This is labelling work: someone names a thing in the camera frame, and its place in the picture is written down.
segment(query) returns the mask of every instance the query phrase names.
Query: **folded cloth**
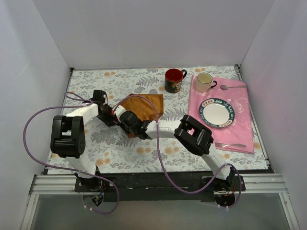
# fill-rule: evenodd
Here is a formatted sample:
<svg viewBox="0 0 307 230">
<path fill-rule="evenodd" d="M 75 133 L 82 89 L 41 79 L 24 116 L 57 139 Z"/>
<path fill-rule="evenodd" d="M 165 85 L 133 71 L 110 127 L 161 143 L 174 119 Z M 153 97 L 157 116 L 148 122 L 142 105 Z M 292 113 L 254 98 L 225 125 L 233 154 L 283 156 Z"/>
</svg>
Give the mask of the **folded cloth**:
<svg viewBox="0 0 307 230">
<path fill-rule="evenodd" d="M 209 89 L 207 92 L 199 92 L 195 89 L 197 76 L 193 75 L 190 96 L 189 96 L 189 115 L 212 130 L 212 136 L 217 143 L 224 144 L 243 144 L 246 147 L 226 146 L 218 149 L 230 150 L 254 154 L 253 133 L 251 128 L 248 92 L 246 88 L 230 88 L 228 90 L 220 89 L 221 85 L 241 86 L 245 83 L 237 80 L 223 78 L 213 78 L 217 81 L 217 86 Z M 208 98 L 220 98 L 227 101 L 235 111 L 234 122 L 226 128 L 213 128 L 204 123 L 199 114 L 200 104 Z"/>
<path fill-rule="evenodd" d="M 159 118 L 163 115 L 164 110 L 164 101 L 163 94 L 139 94 L 147 98 L 151 101 L 158 110 Z M 121 104 L 126 110 L 132 111 L 136 114 L 136 116 L 144 121 L 144 120 L 155 120 L 155 110 L 154 108 L 141 97 L 130 97 L 124 100 Z"/>
</svg>

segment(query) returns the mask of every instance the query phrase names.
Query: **fork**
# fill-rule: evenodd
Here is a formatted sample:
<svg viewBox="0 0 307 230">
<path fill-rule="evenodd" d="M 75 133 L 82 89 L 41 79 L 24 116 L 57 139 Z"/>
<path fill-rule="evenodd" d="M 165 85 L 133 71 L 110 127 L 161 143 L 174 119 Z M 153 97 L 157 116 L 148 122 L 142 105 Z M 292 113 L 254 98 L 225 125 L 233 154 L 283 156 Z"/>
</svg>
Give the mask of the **fork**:
<svg viewBox="0 0 307 230">
<path fill-rule="evenodd" d="M 242 144 L 224 144 L 224 143 L 217 143 L 217 142 L 215 143 L 215 145 L 220 148 L 224 148 L 226 146 L 246 147 L 246 145 L 242 145 Z"/>
</svg>

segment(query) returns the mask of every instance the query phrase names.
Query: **pink napkin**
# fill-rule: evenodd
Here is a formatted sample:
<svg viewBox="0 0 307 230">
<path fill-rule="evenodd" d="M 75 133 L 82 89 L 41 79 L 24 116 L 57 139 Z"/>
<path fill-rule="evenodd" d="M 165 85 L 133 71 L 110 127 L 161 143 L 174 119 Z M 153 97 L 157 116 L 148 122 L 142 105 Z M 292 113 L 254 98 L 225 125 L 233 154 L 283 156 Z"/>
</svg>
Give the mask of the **pink napkin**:
<svg viewBox="0 0 307 230">
<path fill-rule="evenodd" d="M 189 115 L 206 125 L 199 114 L 200 104 L 204 100 L 212 97 L 227 101 L 235 111 L 235 120 L 233 123 L 230 126 L 221 129 L 209 127 L 208 125 L 206 126 L 212 130 L 212 136 L 215 142 L 224 144 L 244 144 L 246 147 L 226 146 L 224 148 L 217 148 L 254 154 L 253 133 L 251 129 L 247 89 L 220 89 L 221 85 L 230 87 L 245 85 L 245 83 L 237 80 L 213 78 L 213 80 L 217 81 L 217 86 L 209 89 L 207 92 L 199 92 L 195 89 L 196 80 L 197 76 L 193 75 L 189 97 Z"/>
</svg>

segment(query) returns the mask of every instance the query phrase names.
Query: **utensil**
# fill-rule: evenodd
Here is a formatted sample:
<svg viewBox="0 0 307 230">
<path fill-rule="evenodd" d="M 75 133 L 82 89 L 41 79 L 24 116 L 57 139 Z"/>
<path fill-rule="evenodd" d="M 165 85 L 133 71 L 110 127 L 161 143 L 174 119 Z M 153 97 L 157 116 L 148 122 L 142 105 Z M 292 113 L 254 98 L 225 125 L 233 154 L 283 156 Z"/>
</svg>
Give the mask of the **utensil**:
<svg viewBox="0 0 307 230">
<path fill-rule="evenodd" d="M 220 147 L 220 148 L 224 148 L 226 146 L 238 146 L 238 147 L 246 147 L 246 145 L 242 145 L 242 144 L 224 144 L 224 143 L 216 143 L 215 145 Z"/>
<path fill-rule="evenodd" d="M 197 80 L 195 83 L 195 88 L 199 92 L 206 92 L 208 89 L 211 89 L 217 85 L 217 82 L 213 80 L 212 76 L 209 73 L 200 73 L 197 75 Z"/>
<path fill-rule="evenodd" d="M 228 90 L 229 88 L 246 88 L 246 85 L 231 86 L 231 87 L 228 87 L 227 85 L 221 85 L 220 88 L 221 88 L 222 90 Z"/>
<path fill-rule="evenodd" d="M 232 106 L 219 98 L 209 98 L 203 101 L 199 108 L 201 119 L 213 128 L 230 126 L 235 119 Z"/>
<path fill-rule="evenodd" d="M 186 77 L 187 71 L 185 69 L 169 69 L 165 73 L 164 88 L 169 93 L 177 93 L 181 88 L 182 80 Z"/>
</svg>

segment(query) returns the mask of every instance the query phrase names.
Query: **plate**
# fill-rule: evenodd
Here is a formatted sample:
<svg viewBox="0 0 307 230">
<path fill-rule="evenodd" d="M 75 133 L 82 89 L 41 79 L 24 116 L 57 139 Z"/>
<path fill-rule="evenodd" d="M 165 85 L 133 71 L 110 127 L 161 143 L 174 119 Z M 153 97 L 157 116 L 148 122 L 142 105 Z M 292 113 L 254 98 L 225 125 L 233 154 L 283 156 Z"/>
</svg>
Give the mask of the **plate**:
<svg viewBox="0 0 307 230">
<path fill-rule="evenodd" d="M 233 107 L 219 98 L 209 98 L 200 105 L 202 120 L 213 128 L 225 128 L 230 126 L 235 119 Z"/>
</svg>

